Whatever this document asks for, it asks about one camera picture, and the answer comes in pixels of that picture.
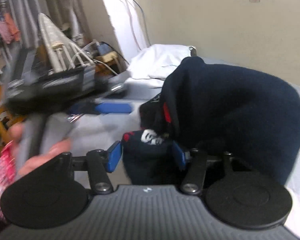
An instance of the finger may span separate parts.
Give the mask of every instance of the finger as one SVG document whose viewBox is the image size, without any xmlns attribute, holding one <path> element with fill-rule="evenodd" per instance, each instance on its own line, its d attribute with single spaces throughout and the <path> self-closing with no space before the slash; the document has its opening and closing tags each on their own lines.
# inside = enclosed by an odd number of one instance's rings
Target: finger
<svg viewBox="0 0 300 240">
<path fill-rule="evenodd" d="M 16 123 L 9 128 L 8 133 L 10 134 L 12 140 L 17 142 L 21 140 L 23 128 L 23 123 Z"/>
<path fill-rule="evenodd" d="M 24 176 L 44 163 L 53 159 L 55 156 L 63 152 L 68 152 L 71 149 L 71 141 L 69 139 L 63 140 L 52 146 L 47 154 L 34 156 L 26 161 L 23 167 L 18 171 L 18 174 Z"/>
<path fill-rule="evenodd" d="M 54 158 L 60 153 L 69 152 L 70 149 L 71 149 L 71 140 L 66 139 L 53 145 L 47 154 L 50 155 L 51 158 Z"/>
<path fill-rule="evenodd" d="M 17 143 L 13 143 L 11 149 L 12 149 L 12 151 L 11 151 L 12 152 L 12 156 L 14 158 L 16 158 L 18 156 L 19 149 L 20 149 L 19 145 Z"/>
<path fill-rule="evenodd" d="M 49 155 L 34 156 L 26 161 L 25 165 L 18 171 L 18 174 L 24 176 L 41 165 L 45 164 L 52 158 Z"/>
</svg>

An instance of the gray fabric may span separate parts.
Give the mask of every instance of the gray fabric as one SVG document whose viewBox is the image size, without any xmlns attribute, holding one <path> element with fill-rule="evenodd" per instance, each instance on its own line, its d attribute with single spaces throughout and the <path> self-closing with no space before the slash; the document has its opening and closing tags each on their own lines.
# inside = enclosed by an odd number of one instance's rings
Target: gray fabric
<svg viewBox="0 0 300 240">
<path fill-rule="evenodd" d="M 105 100 L 106 102 L 130 103 L 130 100 Z M 122 135 L 129 131 L 140 130 L 139 106 L 144 101 L 131 103 L 133 112 L 131 114 L 86 114 L 75 123 L 75 129 L 70 133 L 72 141 L 71 152 L 73 156 L 85 155 L 88 151 L 95 149 L 108 149 L 115 141 L 120 141 Z M 117 169 L 108 174 L 116 187 L 119 184 L 130 184 L 124 173 L 122 163 Z M 89 188 L 87 172 L 75 172 L 75 180 L 84 187 Z"/>
<path fill-rule="evenodd" d="M 37 15 L 48 13 L 45 0 L 8 0 L 12 17 L 21 32 L 21 40 L 27 48 L 39 45 Z"/>
<path fill-rule="evenodd" d="M 64 23 L 70 23 L 73 38 L 81 33 L 90 38 L 87 19 L 79 0 L 47 0 L 47 3 L 51 12 L 51 19 L 58 27 Z"/>
</svg>

